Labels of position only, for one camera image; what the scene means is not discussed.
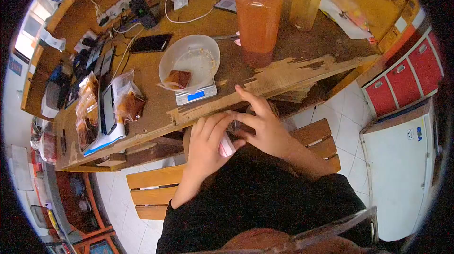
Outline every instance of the orange plastic bottle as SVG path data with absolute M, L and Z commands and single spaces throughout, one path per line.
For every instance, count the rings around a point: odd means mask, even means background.
M 241 40 L 241 59 L 252 68 L 273 60 L 282 0 L 235 0 Z

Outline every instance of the black shirt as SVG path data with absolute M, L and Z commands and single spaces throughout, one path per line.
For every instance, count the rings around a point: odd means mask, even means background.
M 169 203 L 156 253 L 216 250 L 252 228 L 298 234 L 364 208 L 343 175 L 309 182 L 235 155 L 196 197 L 176 210 Z M 341 236 L 368 246 L 371 225 L 364 222 Z

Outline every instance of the wooden bench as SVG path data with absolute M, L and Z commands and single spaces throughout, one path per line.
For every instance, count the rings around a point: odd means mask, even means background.
M 341 170 L 336 145 L 326 119 L 290 133 L 308 149 L 328 160 L 336 171 Z M 126 179 L 131 189 L 131 197 L 141 219 L 164 219 L 167 204 L 172 199 L 180 183 L 186 164 L 153 171 L 128 174 Z

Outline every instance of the hand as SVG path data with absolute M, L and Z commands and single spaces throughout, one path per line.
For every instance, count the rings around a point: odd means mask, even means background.
M 302 146 L 297 139 L 290 136 L 285 130 L 281 121 L 271 111 L 266 99 L 247 92 L 239 85 L 236 85 L 235 89 L 241 99 L 252 105 L 256 113 L 256 116 L 246 113 L 235 114 L 235 118 L 238 121 L 254 128 L 256 131 L 256 134 L 252 135 L 240 130 L 237 133 L 238 136 L 244 138 L 261 151 L 281 159 L 288 159 L 296 147 Z
M 192 127 L 186 172 L 195 180 L 203 181 L 231 158 L 219 155 L 218 149 L 227 126 L 235 119 L 235 114 L 236 112 L 226 111 L 208 119 L 201 117 Z M 233 146 L 239 149 L 245 144 L 245 140 L 237 140 Z

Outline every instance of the plastic bowl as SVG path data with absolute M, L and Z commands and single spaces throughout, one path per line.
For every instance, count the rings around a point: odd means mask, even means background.
M 194 93 L 208 85 L 218 71 L 221 61 L 219 46 L 206 35 L 190 35 L 173 43 L 159 63 L 159 78 L 163 83 L 171 70 L 188 71 L 191 80 L 186 88 L 176 92 Z

